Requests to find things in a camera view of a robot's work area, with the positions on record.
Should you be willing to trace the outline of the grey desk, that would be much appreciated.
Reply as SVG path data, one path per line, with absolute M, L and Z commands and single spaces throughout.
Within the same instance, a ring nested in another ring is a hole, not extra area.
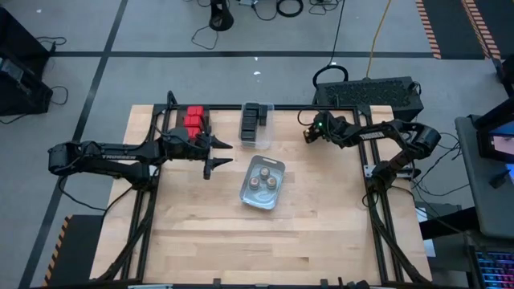
M 514 179 L 494 189 L 489 180 L 508 169 L 508 165 L 479 155 L 476 130 L 471 119 L 458 117 L 455 129 L 463 153 L 467 178 L 475 204 L 481 232 L 492 238 L 514 239 Z

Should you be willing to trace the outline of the black mat hazard striped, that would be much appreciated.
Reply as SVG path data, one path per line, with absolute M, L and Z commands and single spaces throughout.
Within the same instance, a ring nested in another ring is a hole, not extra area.
M 477 0 L 414 0 L 436 59 L 500 59 Z
M 63 220 L 51 261 L 44 275 L 43 287 L 85 284 L 100 237 L 100 215 L 69 215 Z

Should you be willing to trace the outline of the small black desk object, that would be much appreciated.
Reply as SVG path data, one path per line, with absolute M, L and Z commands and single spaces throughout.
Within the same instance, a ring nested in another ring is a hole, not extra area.
M 489 185 L 494 188 L 494 189 L 498 189 L 499 187 L 501 187 L 507 180 L 507 177 L 510 175 L 510 169 L 507 169 L 505 171 L 503 171 L 502 173 L 498 173 L 496 174 L 495 176 L 493 176 L 490 180 L 489 180 Z

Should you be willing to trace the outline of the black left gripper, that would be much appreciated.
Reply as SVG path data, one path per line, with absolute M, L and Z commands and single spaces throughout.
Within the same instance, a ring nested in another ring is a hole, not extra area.
M 196 141 L 189 140 L 189 144 L 170 143 L 167 132 L 162 134 L 162 147 L 169 160 L 203 161 L 203 178 L 210 180 L 211 169 L 233 161 L 232 158 L 217 158 L 210 160 L 210 147 L 212 149 L 232 149 L 233 146 L 220 141 L 215 135 L 201 134 Z

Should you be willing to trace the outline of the black floor stand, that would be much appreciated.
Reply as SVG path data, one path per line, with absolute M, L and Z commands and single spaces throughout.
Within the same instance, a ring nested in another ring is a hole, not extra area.
M 234 18 L 228 0 L 210 0 L 209 27 L 217 32 L 228 31 L 234 25 Z

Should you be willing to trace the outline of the black equipment case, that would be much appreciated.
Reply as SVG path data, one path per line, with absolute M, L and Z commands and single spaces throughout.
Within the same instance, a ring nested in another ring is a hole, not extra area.
M 0 56 L 42 79 L 51 53 L 8 10 L 0 6 Z
M 0 58 L 0 116 L 48 111 L 53 91 L 21 63 Z

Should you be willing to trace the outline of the computer monitor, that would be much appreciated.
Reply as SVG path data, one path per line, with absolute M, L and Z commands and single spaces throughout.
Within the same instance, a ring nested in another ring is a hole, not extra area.
M 514 104 L 503 103 L 474 121 L 479 155 L 514 164 Z

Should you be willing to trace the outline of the white plastic storage bin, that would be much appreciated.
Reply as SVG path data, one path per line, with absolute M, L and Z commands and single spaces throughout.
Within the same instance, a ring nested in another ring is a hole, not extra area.
M 277 180 L 275 189 L 269 189 L 266 185 L 266 180 L 260 178 L 259 171 L 262 167 L 269 168 L 270 177 L 274 177 Z M 261 210 L 273 210 L 278 201 L 281 185 L 284 182 L 284 173 L 285 164 L 283 162 L 254 155 L 251 158 L 239 192 L 241 202 Z M 248 182 L 252 177 L 260 179 L 259 189 L 250 189 Z

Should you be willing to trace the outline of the dark grey plastic storage bin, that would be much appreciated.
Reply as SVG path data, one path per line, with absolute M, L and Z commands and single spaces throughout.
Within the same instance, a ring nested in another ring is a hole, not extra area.
M 176 122 L 175 122 L 175 126 L 176 127 L 185 127 L 184 124 L 183 124 L 183 121 L 184 121 L 185 116 L 188 116 L 187 112 L 186 112 L 186 109 L 189 106 L 181 106 L 177 110 L 177 117 L 176 117 Z M 208 134 L 211 131 L 211 128 L 210 128 L 210 110 L 209 110 L 209 108 L 207 106 L 203 106 L 203 107 L 204 107 L 204 111 L 205 111 L 204 116 L 202 117 L 203 118 L 203 125 L 204 125 L 204 127 L 203 127 L 203 129 L 201 129 L 202 130 L 201 134 Z

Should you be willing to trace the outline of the black perforated computer tower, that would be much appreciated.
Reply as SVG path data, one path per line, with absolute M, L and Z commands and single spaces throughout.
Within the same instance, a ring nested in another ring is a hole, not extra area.
M 371 116 L 371 106 L 390 106 L 395 119 L 412 121 L 424 109 L 420 95 L 421 85 L 409 76 L 363 79 L 319 83 L 313 103 L 336 108 L 353 106 L 366 116 Z

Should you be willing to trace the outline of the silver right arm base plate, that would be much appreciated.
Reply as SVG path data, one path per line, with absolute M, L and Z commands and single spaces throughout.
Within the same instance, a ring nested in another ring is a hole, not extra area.
M 372 177 L 372 172 L 375 170 L 375 165 L 364 165 L 363 169 L 366 177 Z M 419 169 L 416 169 L 414 166 L 407 165 L 396 173 L 396 178 L 412 180 L 420 173 L 421 171 Z

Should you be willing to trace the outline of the clear plastic storage bin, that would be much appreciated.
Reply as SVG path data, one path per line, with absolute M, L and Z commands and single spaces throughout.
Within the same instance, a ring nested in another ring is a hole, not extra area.
M 246 148 L 253 148 L 253 149 L 269 149 L 274 137 L 274 124 L 273 124 L 273 116 L 275 111 L 275 106 L 272 103 L 259 103 L 259 104 L 265 104 L 268 106 L 268 112 L 267 112 L 267 124 L 265 126 L 259 126 L 259 118 L 257 118 L 257 127 L 256 127 L 256 140 L 255 141 L 242 141 L 240 138 L 240 133 L 242 131 L 241 129 L 241 123 L 243 121 L 243 110 L 246 103 L 243 103 L 241 108 L 241 117 L 239 122 L 239 139 L 243 145 L 243 147 Z

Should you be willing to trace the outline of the backlit keyboard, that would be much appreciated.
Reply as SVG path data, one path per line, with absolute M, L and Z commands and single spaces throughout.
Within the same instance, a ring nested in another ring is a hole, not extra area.
M 475 263 L 483 289 L 514 289 L 514 252 L 475 252 Z

